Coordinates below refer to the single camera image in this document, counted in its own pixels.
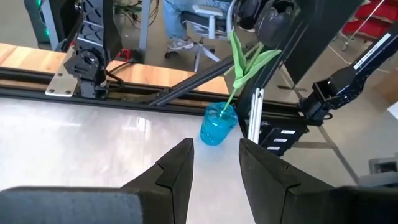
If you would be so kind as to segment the black jointed arm white label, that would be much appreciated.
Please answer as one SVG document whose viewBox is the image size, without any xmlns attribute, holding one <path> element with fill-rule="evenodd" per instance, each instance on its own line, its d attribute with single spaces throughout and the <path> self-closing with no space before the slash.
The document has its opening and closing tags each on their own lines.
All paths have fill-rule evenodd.
<svg viewBox="0 0 398 224">
<path fill-rule="evenodd" d="M 368 77 L 398 51 L 398 21 L 372 43 L 351 65 L 330 77 L 315 82 L 312 93 L 300 102 L 305 117 L 312 121 L 330 118 L 337 110 L 356 99 Z"/>
</svg>

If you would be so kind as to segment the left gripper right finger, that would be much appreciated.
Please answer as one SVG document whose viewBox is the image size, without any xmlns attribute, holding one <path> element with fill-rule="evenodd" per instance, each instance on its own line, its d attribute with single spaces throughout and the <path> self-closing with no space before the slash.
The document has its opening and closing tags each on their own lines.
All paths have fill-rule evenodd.
<svg viewBox="0 0 398 224">
<path fill-rule="evenodd" d="M 256 224 L 398 224 L 398 189 L 333 187 L 247 138 L 239 163 Z"/>
</svg>

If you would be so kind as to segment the silver aluminium extrusion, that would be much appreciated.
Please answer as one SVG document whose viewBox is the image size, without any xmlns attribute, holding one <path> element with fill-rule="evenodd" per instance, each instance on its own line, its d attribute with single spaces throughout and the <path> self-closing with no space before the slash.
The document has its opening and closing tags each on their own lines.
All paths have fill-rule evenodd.
<svg viewBox="0 0 398 224">
<path fill-rule="evenodd" d="M 256 88 L 252 94 L 251 110 L 249 116 L 248 139 L 254 143 L 259 142 L 264 90 Z"/>
</svg>

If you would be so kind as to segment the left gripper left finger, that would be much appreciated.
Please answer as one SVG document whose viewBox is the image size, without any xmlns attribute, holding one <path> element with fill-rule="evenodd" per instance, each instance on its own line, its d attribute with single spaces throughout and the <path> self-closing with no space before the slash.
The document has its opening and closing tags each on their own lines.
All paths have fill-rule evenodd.
<svg viewBox="0 0 398 224">
<path fill-rule="evenodd" d="M 13 187 L 0 224 L 185 224 L 194 145 L 185 138 L 122 187 Z"/>
</svg>

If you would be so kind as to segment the wooden base board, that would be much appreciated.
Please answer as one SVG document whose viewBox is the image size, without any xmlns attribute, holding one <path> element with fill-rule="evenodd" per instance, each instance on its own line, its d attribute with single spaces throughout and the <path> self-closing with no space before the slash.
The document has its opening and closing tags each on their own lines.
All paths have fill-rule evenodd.
<svg viewBox="0 0 398 224">
<path fill-rule="evenodd" d="M 20 68 L 53 75 L 65 54 L 0 43 L 0 67 Z M 152 65 L 126 65 L 114 74 L 125 82 L 171 87 L 194 75 L 193 72 Z"/>
</svg>

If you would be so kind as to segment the person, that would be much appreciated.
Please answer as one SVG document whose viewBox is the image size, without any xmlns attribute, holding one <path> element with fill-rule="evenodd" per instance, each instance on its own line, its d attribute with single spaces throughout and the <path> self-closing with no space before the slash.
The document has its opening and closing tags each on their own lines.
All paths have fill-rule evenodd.
<svg viewBox="0 0 398 224">
<path fill-rule="evenodd" d="M 232 0 L 162 0 L 165 33 L 169 38 L 168 49 L 190 49 L 193 41 L 187 34 L 187 27 L 181 22 L 182 12 L 194 13 L 193 5 L 216 7 L 226 12 Z"/>
</svg>

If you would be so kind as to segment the red plastic object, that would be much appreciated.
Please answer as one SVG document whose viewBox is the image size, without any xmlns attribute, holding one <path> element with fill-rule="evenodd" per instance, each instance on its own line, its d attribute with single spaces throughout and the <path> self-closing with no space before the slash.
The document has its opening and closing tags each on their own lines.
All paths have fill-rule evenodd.
<svg viewBox="0 0 398 224">
<path fill-rule="evenodd" d="M 368 0 L 354 13 L 341 33 L 367 41 L 376 40 L 398 21 L 398 0 Z"/>
</svg>

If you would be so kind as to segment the red black tool box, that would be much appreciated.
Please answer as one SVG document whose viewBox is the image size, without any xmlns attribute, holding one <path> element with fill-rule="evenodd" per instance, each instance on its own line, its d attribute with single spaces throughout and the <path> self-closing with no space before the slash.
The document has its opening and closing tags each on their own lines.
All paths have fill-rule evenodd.
<svg viewBox="0 0 398 224">
<path fill-rule="evenodd" d="M 128 62 L 130 60 L 130 54 L 131 54 L 130 49 L 121 49 L 121 51 L 115 57 L 115 60 Z"/>
</svg>

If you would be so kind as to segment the white office chair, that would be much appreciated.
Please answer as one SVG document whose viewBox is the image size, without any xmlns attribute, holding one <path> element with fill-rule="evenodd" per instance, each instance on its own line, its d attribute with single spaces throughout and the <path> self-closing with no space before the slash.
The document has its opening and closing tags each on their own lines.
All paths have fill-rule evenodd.
<svg viewBox="0 0 398 224">
<path fill-rule="evenodd" d="M 217 7 L 195 4 L 192 6 L 194 13 L 182 13 L 182 24 L 190 26 L 194 34 L 200 37 L 200 40 L 194 42 L 193 48 L 190 49 L 190 51 L 195 53 L 195 72 L 198 71 L 201 56 L 205 56 L 214 62 L 220 61 L 215 54 L 215 48 L 205 45 L 204 40 L 229 41 L 237 20 L 237 6 L 239 6 L 239 0 L 232 0 L 228 10 L 223 12 Z"/>
</svg>

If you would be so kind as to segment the black artificial tulip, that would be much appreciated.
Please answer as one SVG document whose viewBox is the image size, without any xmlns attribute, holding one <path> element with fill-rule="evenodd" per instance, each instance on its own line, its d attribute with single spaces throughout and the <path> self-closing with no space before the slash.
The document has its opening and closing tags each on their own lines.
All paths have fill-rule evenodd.
<svg viewBox="0 0 398 224">
<path fill-rule="evenodd" d="M 222 114 L 226 113 L 236 92 L 282 52 L 279 44 L 285 39 L 297 11 L 298 5 L 295 0 L 268 0 L 254 24 L 258 43 L 247 53 L 243 52 L 238 36 L 234 32 L 231 34 L 229 40 L 233 52 L 233 66 L 227 71 L 233 70 L 235 79 L 232 94 L 221 110 Z"/>
</svg>

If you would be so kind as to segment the black aluminium table frame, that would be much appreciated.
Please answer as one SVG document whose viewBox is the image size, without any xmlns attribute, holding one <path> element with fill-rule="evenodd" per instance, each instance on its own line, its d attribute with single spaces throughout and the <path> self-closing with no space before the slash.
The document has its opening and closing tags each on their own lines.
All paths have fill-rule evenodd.
<svg viewBox="0 0 398 224">
<path fill-rule="evenodd" d="M 315 56 L 319 57 L 321 54 L 320 47 L 326 47 L 326 37 L 332 38 L 330 30 L 326 30 L 329 33 L 321 37 L 320 44 L 315 44 L 314 49 L 309 50 L 309 59 L 298 58 L 299 50 L 301 50 L 301 53 L 305 52 L 302 47 L 304 40 L 307 42 L 310 40 L 310 36 L 306 34 L 307 31 L 304 31 L 304 24 L 308 25 L 306 22 L 308 21 L 300 18 L 300 16 L 298 16 L 298 19 L 293 20 L 289 28 L 289 34 L 279 45 L 279 47 L 282 47 L 282 52 L 271 60 L 271 64 L 268 63 L 257 72 L 260 76 L 255 78 L 254 81 L 249 81 L 249 84 L 244 87 L 242 95 L 238 98 L 233 97 L 232 104 L 237 109 L 238 120 L 249 119 L 249 87 L 265 87 L 276 71 L 277 65 L 282 62 L 282 59 L 288 63 L 288 67 L 292 65 L 292 68 L 297 68 L 299 72 L 303 73 L 304 68 L 307 68 L 307 70 L 310 68 L 310 62 L 316 61 Z M 332 28 L 334 28 L 332 31 L 337 31 L 337 25 Z M 193 76 L 168 88 L 133 84 L 120 81 L 120 78 L 118 81 L 107 81 L 109 91 L 104 98 L 84 98 L 79 96 L 78 93 L 75 93 L 72 97 L 48 96 L 45 94 L 44 89 L 29 87 L 28 84 L 49 85 L 56 72 L 51 75 L 49 72 L 0 67 L 0 78 L 5 79 L 5 81 L 25 83 L 22 86 L 3 85 L 0 83 L 0 97 L 201 116 L 205 114 L 205 106 L 181 105 L 173 103 L 173 101 L 181 99 L 207 103 L 226 101 L 226 95 L 195 91 L 194 89 L 226 72 L 227 68 L 231 68 L 232 64 L 233 56 L 230 55 L 206 70 L 195 73 Z M 262 118 L 268 122 L 287 123 L 292 121 L 293 123 L 302 123 L 307 126 L 316 126 L 323 123 L 323 121 L 312 121 L 305 116 L 300 116 L 299 112 L 303 112 L 300 103 L 295 105 L 293 103 L 266 100 L 263 105 L 265 105 L 266 110 L 262 112 Z"/>
</svg>

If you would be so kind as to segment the black stepped mount white labels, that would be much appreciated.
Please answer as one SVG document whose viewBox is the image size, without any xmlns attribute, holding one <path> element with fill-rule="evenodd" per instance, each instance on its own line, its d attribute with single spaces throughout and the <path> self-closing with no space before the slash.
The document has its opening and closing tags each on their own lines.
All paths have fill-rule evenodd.
<svg viewBox="0 0 398 224">
<path fill-rule="evenodd" d="M 267 124 L 261 128 L 259 145 L 281 157 L 307 132 L 303 124 Z"/>
</svg>

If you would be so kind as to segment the grey desk leg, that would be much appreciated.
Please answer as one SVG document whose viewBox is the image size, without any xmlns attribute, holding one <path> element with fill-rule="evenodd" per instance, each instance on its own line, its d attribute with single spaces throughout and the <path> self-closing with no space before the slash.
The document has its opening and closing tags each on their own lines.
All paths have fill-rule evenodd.
<svg viewBox="0 0 398 224">
<path fill-rule="evenodd" d="M 142 0 L 139 51 L 142 54 L 143 61 L 145 61 L 145 56 L 146 56 L 147 35 L 148 35 L 148 27 L 150 19 L 150 5 L 151 5 L 151 0 Z"/>
</svg>

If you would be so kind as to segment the grey tower green light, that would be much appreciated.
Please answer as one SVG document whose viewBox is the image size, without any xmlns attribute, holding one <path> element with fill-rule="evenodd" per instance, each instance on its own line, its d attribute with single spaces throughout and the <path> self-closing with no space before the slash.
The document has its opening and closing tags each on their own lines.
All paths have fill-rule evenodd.
<svg viewBox="0 0 398 224">
<path fill-rule="evenodd" d="M 45 0 L 24 0 L 25 9 L 29 15 L 35 38 L 38 44 L 49 44 L 49 31 L 44 21 L 42 6 Z"/>
</svg>

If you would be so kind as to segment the blue glass vase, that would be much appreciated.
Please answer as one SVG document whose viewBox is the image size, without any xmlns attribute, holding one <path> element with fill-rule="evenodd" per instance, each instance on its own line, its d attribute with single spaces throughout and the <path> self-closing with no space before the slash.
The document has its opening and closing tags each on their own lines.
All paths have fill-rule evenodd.
<svg viewBox="0 0 398 224">
<path fill-rule="evenodd" d="M 230 104 L 212 103 L 206 107 L 200 138 L 209 146 L 217 146 L 224 141 L 237 123 L 238 116 Z"/>
</svg>

